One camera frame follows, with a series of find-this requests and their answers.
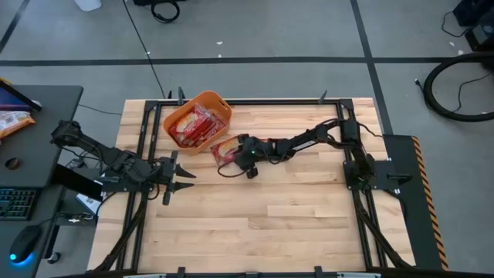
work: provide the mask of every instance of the black floor stripe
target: black floor stripe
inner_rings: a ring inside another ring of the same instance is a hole
[[[240,63],[365,63],[364,57],[245,57],[152,59],[154,65],[202,65]],[[135,66],[149,65],[147,59],[3,60],[0,66]]]
[[[0,40],[0,53],[2,53],[3,49],[7,45],[8,40],[10,39],[10,36],[12,36],[12,33],[14,32],[15,27],[19,23],[19,20],[21,20],[22,13],[25,11],[25,7],[29,4],[30,0],[24,0],[19,7],[19,10],[17,10],[17,13],[14,16],[14,19],[10,22],[10,25],[7,28],[7,31],[5,31],[5,34],[2,37],[2,40]]]
[[[373,58],[374,63],[442,63],[452,57],[397,57]]]
[[[367,39],[367,33],[365,32],[364,21],[362,20],[362,15],[360,14],[360,8],[358,7],[357,0],[350,0],[350,3],[352,5],[352,10],[354,11],[358,35],[360,37],[362,49],[364,50],[364,55],[367,61],[370,81],[372,82],[372,87],[374,88],[374,95],[376,97],[379,114],[381,115],[381,123],[383,124],[384,133],[393,134],[393,128],[391,127],[391,121],[389,119],[389,114],[387,113],[386,103],[384,102],[384,95],[381,89],[381,84],[379,83],[379,77],[377,76],[376,65],[372,59],[371,46],[369,45],[369,40]]]
[[[442,63],[449,57],[232,57],[152,59],[154,65],[204,65],[243,63]],[[0,60],[0,66],[146,66],[147,59]]]

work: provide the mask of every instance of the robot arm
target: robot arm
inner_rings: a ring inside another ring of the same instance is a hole
[[[100,142],[83,134],[79,123],[61,120],[59,126],[52,132],[52,141],[59,147],[80,147],[94,155],[105,164],[108,169],[105,173],[110,177],[118,178],[118,182],[127,182],[142,187],[145,184],[162,184],[167,189],[163,197],[163,205],[170,202],[171,193],[193,186],[189,183],[173,181],[174,175],[186,178],[195,176],[184,170],[177,161],[177,152],[170,158],[158,158],[156,164],[148,164],[136,157],[130,151],[122,151],[116,147],[107,147]]]
[[[341,130],[341,142],[328,134],[330,129],[338,126]],[[242,134],[239,136],[239,141],[241,145],[235,155],[235,163],[246,172],[248,178],[254,178],[259,173],[255,166],[256,162],[269,161],[272,164],[278,164],[289,160],[298,151],[318,143],[350,150],[356,162],[355,174],[359,175],[359,178],[369,178],[374,173],[374,159],[364,151],[360,139],[360,125],[355,120],[327,120],[291,139],[262,141],[257,137]]]

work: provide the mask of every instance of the orange plastic bin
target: orange plastic bin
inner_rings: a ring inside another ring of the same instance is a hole
[[[204,108],[208,109],[216,116],[225,121],[225,127],[221,129],[217,134],[213,135],[206,142],[202,143],[198,147],[180,147],[177,141],[170,134],[171,126],[185,114],[194,109],[195,104],[201,104]],[[205,91],[200,93],[195,98],[189,100],[186,104],[176,109],[172,114],[168,115],[163,122],[164,131],[175,141],[177,149],[185,154],[198,154],[209,146],[216,139],[220,138],[230,128],[230,120],[232,119],[232,108],[214,91]]]

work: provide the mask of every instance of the keyboard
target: keyboard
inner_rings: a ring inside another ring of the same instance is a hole
[[[37,188],[0,187],[0,221],[28,221],[38,197],[39,189]]]

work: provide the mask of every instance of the butcher block tabletop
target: butcher block tabletop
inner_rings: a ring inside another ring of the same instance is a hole
[[[117,147],[136,151],[146,100],[127,100],[123,109]],[[354,98],[356,118],[375,134],[381,134],[373,99]],[[155,157],[175,149],[164,132],[164,118],[177,107],[161,111]],[[232,106],[231,127],[218,142],[238,134],[259,138],[290,138],[318,123],[337,117],[334,105]],[[147,158],[153,124],[151,112],[144,156]],[[381,137],[361,129],[365,150],[376,160],[387,158]],[[339,139],[339,128],[330,131]],[[223,178],[209,147],[200,154],[179,153],[182,168],[195,183],[171,197],[147,203],[140,249],[139,273],[187,273],[363,271],[364,259],[351,192],[345,185],[344,152],[318,144],[280,164],[259,162],[259,175],[247,179]],[[225,174],[240,169],[229,165]],[[414,264],[400,202],[373,191],[381,231],[401,257]],[[99,265],[122,233],[128,193],[118,193],[104,203],[94,236],[88,269]],[[367,230],[373,264],[378,265],[374,239]],[[131,239],[125,266],[130,265]]]

